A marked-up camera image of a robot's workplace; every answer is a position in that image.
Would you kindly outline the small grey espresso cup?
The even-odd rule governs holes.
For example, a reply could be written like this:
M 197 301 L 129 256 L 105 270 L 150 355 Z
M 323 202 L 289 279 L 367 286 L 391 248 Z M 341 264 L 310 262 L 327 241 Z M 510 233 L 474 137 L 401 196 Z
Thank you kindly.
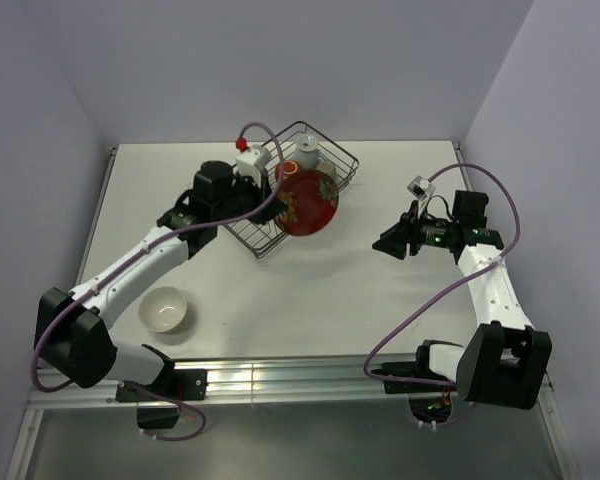
M 323 161 L 317 166 L 317 170 L 329 175 L 331 178 L 337 177 L 336 167 L 330 161 Z

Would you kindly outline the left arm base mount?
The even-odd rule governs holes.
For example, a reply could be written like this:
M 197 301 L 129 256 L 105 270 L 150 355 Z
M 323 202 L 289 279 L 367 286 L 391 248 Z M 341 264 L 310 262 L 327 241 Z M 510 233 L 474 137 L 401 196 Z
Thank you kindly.
M 165 380 L 144 386 L 144 389 L 179 402 L 202 401 L 206 396 L 207 377 L 205 369 L 175 369 Z M 149 403 L 161 402 L 161 399 L 138 391 L 126 382 L 119 383 L 115 401 L 119 404 L 135 404 L 138 427 L 157 435 L 166 435 L 179 421 L 204 424 L 198 413 L 177 404 L 167 402 L 161 407 L 149 406 Z

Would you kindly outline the white ceramic bowl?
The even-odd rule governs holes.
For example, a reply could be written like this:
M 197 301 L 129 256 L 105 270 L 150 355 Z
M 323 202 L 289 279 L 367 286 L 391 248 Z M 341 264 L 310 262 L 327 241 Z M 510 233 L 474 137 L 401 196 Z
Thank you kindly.
M 167 333 L 184 321 L 188 303 L 183 293 L 173 287 L 158 287 L 144 295 L 138 306 L 141 324 L 150 332 Z

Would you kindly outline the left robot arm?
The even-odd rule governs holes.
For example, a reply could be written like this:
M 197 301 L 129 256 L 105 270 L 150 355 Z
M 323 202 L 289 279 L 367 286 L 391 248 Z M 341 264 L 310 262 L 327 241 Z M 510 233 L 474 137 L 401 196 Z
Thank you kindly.
M 110 379 L 152 399 L 167 397 L 175 386 L 173 360 L 150 345 L 115 342 L 112 326 L 158 279 L 214 240 L 219 226 L 265 223 L 282 209 L 265 162 L 203 163 L 191 188 L 131 251 L 92 279 L 41 297 L 33 359 L 81 388 Z

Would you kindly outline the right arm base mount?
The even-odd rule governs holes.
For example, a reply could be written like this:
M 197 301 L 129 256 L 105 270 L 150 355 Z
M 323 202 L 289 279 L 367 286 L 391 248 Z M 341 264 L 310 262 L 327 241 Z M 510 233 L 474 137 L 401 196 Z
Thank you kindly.
M 445 377 L 421 368 L 416 361 L 383 362 L 371 372 L 384 377 L 385 394 L 407 398 L 417 422 L 434 427 L 452 420 L 456 388 Z

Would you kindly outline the light blue ceramic mug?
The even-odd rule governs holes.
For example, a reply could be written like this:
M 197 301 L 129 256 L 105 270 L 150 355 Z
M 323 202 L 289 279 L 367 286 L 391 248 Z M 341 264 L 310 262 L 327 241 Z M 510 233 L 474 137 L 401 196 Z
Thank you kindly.
M 309 133 L 299 135 L 295 141 L 292 160 L 302 169 L 314 170 L 320 163 L 320 144 L 318 138 Z

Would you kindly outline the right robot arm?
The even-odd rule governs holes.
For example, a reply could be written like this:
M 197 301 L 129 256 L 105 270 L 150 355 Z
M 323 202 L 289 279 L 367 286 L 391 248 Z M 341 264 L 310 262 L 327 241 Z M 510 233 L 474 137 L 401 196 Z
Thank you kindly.
M 541 389 L 552 342 L 524 313 L 505 263 L 500 234 L 487 227 L 489 197 L 455 193 L 451 216 L 438 219 L 413 202 L 373 243 L 399 260 L 423 247 L 447 250 L 466 281 L 476 317 L 467 345 L 426 340 L 414 360 L 388 362 L 366 372 L 388 393 L 448 388 L 468 402 L 529 410 Z

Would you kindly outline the red floral plate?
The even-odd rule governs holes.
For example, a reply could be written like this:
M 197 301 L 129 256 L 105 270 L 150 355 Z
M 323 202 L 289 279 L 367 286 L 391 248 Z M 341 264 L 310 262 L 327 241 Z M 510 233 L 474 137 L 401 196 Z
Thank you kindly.
M 324 229 L 339 206 L 336 182 L 317 170 L 302 171 L 286 180 L 277 197 L 288 209 L 275 218 L 275 223 L 284 233 L 296 237 Z

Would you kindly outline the orange black patterned cup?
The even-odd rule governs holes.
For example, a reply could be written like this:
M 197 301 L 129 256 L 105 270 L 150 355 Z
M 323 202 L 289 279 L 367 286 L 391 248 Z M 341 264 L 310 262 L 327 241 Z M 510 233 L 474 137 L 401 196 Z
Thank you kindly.
M 284 160 L 283 162 L 278 163 L 275 166 L 274 179 L 279 184 L 282 184 L 289 178 L 300 173 L 301 170 L 302 170 L 302 167 L 294 160 Z

